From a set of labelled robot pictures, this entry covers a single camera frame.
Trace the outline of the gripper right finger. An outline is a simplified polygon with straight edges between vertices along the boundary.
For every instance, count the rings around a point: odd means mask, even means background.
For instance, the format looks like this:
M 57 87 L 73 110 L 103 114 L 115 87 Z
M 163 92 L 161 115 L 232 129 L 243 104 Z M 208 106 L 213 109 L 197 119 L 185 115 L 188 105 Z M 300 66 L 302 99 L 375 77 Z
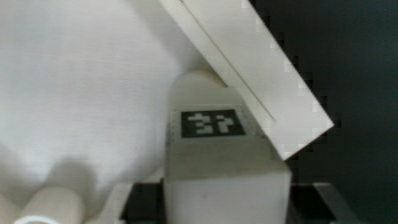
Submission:
M 291 185 L 286 224 L 362 224 L 330 183 Z

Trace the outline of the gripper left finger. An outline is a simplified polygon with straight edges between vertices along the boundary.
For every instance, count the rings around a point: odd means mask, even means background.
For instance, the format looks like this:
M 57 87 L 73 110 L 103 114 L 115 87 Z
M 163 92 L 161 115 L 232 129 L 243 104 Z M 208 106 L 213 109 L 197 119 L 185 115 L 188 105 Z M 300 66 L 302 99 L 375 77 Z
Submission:
M 87 224 L 167 224 L 161 183 L 117 184 Z

